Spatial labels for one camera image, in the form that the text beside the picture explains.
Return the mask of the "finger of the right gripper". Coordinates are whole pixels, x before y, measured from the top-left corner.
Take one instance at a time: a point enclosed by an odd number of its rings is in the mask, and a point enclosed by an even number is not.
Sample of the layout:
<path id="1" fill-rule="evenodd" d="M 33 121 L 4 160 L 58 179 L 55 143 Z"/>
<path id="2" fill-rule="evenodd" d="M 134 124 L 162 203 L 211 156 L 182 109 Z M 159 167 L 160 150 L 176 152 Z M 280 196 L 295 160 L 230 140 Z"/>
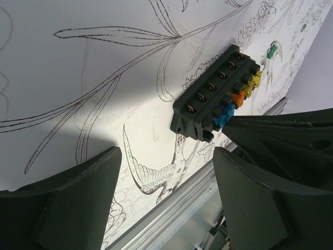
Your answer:
<path id="1" fill-rule="evenodd" d="M 258 167 L 332 191 L 332 109 L 275 116 L 233 116 L 222 132 Z"/>

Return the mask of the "black fuse box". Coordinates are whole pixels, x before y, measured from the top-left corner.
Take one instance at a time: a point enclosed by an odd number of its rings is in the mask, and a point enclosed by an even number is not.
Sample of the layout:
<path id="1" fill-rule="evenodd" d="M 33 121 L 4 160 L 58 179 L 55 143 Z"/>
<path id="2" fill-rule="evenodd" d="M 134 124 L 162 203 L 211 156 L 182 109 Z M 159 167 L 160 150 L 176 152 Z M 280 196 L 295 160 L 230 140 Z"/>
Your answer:
<path id="1" fill-rule="evenodd" d="M 244 101 L 260 66 L 231 45 L 173 104 L 172 132 L 211 142 Z"/>

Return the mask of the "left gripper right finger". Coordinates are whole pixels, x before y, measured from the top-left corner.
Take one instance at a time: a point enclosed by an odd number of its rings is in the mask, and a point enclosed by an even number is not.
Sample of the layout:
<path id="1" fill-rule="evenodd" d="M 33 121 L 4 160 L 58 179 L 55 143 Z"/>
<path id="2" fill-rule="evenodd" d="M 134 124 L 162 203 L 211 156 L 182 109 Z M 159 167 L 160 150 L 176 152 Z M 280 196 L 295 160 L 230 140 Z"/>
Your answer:
<path id="1" fill-rule="evenodd" d="M 332 192 L 279 177 L 222 147 L 213 166 L 233 249 L 332 249 Z"/>

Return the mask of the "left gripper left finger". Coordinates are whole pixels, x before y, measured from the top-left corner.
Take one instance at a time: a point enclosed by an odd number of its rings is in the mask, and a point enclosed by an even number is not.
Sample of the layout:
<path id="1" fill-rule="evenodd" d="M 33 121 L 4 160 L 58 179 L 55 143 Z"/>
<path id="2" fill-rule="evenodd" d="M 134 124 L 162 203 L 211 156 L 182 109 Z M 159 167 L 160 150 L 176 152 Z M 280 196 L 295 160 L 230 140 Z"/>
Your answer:
<path id="1" fill-rule="evenodd" d="M 1 249 L 100 249 L 122 161 L 111 147 L 16 191 L 1 191 Z"/>

